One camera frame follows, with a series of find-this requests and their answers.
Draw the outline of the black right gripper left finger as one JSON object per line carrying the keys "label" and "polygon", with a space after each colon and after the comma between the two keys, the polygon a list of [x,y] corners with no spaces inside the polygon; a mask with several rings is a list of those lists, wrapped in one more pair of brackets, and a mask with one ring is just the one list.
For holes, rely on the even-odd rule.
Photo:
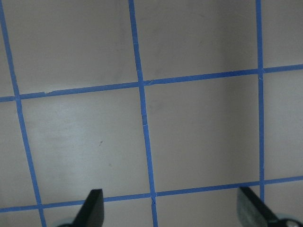
{"label": "black right gripper left finger", "polygon": [[93,189],[89,192],[71,226],[102,227],[104,215],[103,191],[102,189]]}

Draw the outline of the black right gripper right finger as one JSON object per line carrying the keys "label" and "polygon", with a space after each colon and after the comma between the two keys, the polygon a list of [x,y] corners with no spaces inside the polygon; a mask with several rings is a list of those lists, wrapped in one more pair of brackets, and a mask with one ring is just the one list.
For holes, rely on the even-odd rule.
{"label": "black right gripper right finger", "polygon": [[243,227],[283,227],[268,206],[249,187],[237,190],[237,216]]}

